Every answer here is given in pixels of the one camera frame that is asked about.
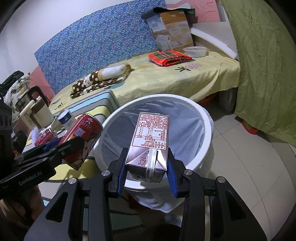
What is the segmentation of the person's left hand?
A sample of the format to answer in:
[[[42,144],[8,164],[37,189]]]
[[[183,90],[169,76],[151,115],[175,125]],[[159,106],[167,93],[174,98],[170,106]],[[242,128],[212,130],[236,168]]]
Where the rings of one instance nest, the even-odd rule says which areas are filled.
[[[35,186],[1,199],[1,218],[9,224],[30,227],[44,208],[40,189]]]

